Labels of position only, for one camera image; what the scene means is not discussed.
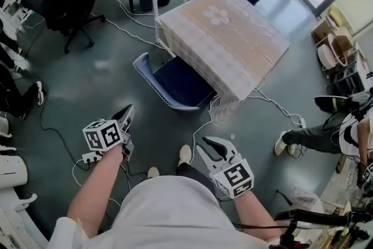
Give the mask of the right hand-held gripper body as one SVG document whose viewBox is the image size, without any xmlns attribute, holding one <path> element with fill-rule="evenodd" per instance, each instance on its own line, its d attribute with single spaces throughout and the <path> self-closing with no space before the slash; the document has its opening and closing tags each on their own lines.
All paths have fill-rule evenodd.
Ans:
<svg viewBox="0 0 373 249">
<path fill-rule="evenodd" d="M 215 185 L 231 199 L 254 187 L 254 174 L 246 159 L 236 153 L 213 172 Z"/>
</svg>

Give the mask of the person's right beige shoe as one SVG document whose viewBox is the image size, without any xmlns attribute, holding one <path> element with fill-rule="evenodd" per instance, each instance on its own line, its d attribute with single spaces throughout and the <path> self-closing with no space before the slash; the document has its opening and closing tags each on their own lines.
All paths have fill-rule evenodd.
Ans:
<svg viewBox="0 0 373 249">
<path fill-rule="evenodd" d="M 190 165 L 192 160 L 192 150 L 189 145 L 183 145 L 179 151 L 178 166 L 182 164 Z"/>
</svg>

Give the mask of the blue chair with white stitching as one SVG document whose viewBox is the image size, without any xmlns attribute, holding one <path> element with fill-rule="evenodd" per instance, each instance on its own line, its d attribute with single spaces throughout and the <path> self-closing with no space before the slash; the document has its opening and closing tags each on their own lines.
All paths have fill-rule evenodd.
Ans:
<svg viewBox="0 0 373 249">
<path fill-rule="evenodd" d="M 174 57 L 152 71 L 149 54 L 145 52 L 133 66 L 162 101 L 174 110 L 197 111 L 216 94 L 214 88 L 180 57 Z"/>
</svg>

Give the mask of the metal rack with bowls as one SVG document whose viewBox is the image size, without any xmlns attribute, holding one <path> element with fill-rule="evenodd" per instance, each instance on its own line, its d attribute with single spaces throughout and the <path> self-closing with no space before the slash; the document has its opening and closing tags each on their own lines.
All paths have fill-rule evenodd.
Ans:
<svg viewBox="0 0 373 249">
<path fill-rule="evenodd" d="M 329 94 L 349 96 L 373 87 L 373 67 L 352 32 L 336 5 L 331 5 L 311 30 L 322 71 L 329 80 Z"/>
</svg>

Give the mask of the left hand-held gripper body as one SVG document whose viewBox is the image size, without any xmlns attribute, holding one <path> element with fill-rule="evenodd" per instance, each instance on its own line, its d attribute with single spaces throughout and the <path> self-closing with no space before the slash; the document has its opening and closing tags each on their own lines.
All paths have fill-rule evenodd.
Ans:
<svg viewBox="0 0 373 249">
<path fill-rule="evenodd" d="M 82 129 L 85 140 L 90 150 L 94 152 L 107 152 L 122 146 L 122 153 L 127 161 L 130 160 L 134 145 L 128 129 L 130 120 L 101 120 L 96 121 Z"/>
</svg>

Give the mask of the person's right forearm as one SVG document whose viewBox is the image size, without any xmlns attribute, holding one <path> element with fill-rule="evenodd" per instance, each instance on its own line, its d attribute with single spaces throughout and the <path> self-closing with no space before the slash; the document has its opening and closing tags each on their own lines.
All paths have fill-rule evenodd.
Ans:
<svg viewBox="0 0 373 249">
<path fill-rule="evenodd" d="M 265 242 L 271 242 L 280 238 L 281 230 L 252 191 L 245 192 L 243 195 L 234 198 L 233 201 L 241 224 L 247 226 L 276 227 L 272 229 L 244 229 L 246 234 Z"/>
</svg>

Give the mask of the black office chair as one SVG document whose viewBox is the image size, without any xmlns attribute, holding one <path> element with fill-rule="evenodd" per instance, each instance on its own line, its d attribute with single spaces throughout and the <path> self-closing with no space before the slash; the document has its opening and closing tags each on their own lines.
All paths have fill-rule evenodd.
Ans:
<svg viewBox="0 0 373 249">
<path fill-rule="evenodd" d="M 41 15 L 47 28 L 58 31 L 67 36 L 64 52 L 69 52 L 69 46 L 77 33 L 81 31 L 89 43 L 94 46 L 94 41 L 85 32 L 84 26 L 96 20 L 104 23 L 104 15 L 91 15 L 96 0 L 20 0 L 22 6 Z"/>
</svg>

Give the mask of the clear plastic bag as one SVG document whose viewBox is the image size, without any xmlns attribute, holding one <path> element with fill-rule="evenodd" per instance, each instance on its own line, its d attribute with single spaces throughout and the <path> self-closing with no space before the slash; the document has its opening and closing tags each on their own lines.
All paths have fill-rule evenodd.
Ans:
<svg viewBox="0 0 373 249">
<path fill-rule="evenodd" d="M 291 207 L 305 211 L 324 213 L 321 199 L 311 191 L 295 185 L 290 195 Z"/>
</svg>

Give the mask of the white ornate furniture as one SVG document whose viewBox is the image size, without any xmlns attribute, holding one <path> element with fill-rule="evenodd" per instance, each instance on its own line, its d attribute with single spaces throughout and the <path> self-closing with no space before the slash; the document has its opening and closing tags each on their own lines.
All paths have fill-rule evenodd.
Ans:
<svg viewBox="0 0 373 249">
<path fill-rule="evenodd" d="M 27 183 L 27 167 L 19 156 L 2 155 L 3 151 L 15 151 L 0 143 L 0 249 L 42 249 L 27 230 L 19 212 L 26 210 L 37 199 L 36 194 L 30 198 L 16 198 L 7 204 L 5 191 Z"/>
</svg>

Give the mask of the person's black trousers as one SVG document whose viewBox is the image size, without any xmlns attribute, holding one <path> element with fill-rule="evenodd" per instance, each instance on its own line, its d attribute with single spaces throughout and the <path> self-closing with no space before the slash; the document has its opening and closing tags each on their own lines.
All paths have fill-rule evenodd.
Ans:
<svg viewBox="0 0 373 249">
<path fill-rule="evenodd" d="M 213 183 L 200 171 L 183 162 L 176 169 L 177 180 L 187 188 L 194 197 L 204 198 L 206 200 L 215 200 L 216 191 Z"/>
</svg>

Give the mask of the person's left forearm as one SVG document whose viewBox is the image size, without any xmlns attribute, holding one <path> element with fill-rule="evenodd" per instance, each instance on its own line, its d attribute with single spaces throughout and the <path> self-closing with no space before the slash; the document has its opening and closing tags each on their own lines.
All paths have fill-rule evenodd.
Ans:
<svg viewBox="0 0 373 249">
<path fill-rule="evenodd" d="M 80 222 L 88 238 L 98 233 L 122 161 L 121 145 L 105 152 L 69 206 L 67 217 Z"/>
</svg>

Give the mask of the table with beige tablecloth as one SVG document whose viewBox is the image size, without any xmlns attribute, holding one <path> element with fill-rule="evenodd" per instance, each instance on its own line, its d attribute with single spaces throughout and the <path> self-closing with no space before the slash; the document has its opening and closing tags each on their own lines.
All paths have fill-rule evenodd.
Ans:
<svg viewBox="0 0 373 249">
<path fill-rule="evenodd" d="M 156 19 L 169 49 L 219 94 L 219 124 L 289 49 L 288 40 L 247 0 L 191 0 Z"/>
</svg>

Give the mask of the person's white shirt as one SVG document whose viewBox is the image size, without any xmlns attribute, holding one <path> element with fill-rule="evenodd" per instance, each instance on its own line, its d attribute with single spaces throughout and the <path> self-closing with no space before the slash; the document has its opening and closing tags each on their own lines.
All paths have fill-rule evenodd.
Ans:
<svg viewBox="0 0 373 249">
<path fill-rule="evenodd" d="M 186 177 L 151 178 L 131 190 L 111 228 L 88 238 L 82 222 L 57 220 L 48 249 L 269 249 L 237 231 L 215 196 Z"/>
</svg>

